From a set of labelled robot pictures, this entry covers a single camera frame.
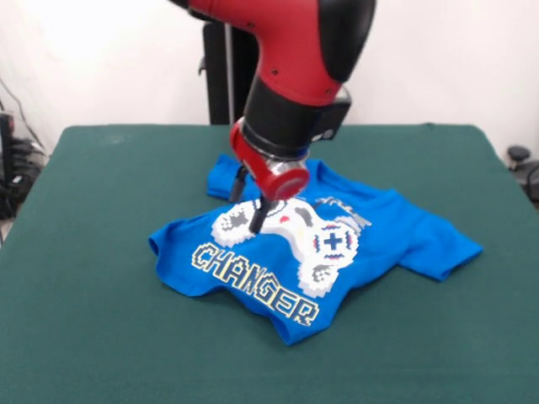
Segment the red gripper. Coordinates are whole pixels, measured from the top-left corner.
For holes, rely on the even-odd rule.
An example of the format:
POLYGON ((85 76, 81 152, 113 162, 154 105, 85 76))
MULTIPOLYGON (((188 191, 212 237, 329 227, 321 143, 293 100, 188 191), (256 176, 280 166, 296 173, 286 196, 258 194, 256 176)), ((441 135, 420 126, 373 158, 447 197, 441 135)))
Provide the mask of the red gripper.
POLYGON ((305 159, 281 161, 268 157, 251 146, 243 134, 244 118, 240 118, 230 132, 230 144, 240 168, 234 178, 228 201, 240 201, 245 188, 246 177, 251 175, 263 196, 253 202, 253 218, 249 231, 258 234, 268 215, 268 200, 285 200, 295 197, 308 184, 310 174, 305 159))

